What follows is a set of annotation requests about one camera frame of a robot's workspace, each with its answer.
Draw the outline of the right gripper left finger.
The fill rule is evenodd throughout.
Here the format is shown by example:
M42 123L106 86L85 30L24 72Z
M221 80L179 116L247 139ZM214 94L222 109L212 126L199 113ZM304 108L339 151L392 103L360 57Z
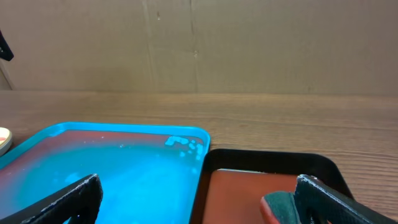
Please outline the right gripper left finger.
M102 199L100 178L90 174L1 219L1 224L94 224Z

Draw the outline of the dark scrubbing sponge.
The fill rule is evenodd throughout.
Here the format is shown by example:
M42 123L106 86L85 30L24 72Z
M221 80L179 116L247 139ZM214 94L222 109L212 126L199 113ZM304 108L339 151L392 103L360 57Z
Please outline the dark scrubbing sponge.
M265 224L301 224L292 192L278 191L263 196L260 212Z

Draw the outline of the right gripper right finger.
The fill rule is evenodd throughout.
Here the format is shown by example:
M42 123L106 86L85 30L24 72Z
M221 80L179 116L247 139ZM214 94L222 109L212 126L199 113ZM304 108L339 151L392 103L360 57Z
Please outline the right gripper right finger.
M294 200L302 223L397 224L309 175L297 177Z

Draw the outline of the green plate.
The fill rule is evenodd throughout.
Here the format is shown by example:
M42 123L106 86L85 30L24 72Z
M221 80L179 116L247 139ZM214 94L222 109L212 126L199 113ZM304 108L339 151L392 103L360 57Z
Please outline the green plate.
M12 146L13 135L7 128L0 127L0 156L3 156Z

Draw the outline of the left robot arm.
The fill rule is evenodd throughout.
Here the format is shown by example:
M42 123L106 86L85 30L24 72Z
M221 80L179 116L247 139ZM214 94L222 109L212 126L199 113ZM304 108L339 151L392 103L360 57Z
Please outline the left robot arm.
M0 32L0 58L6 61L11 61L14 58L14 54L3 37L2 32Z

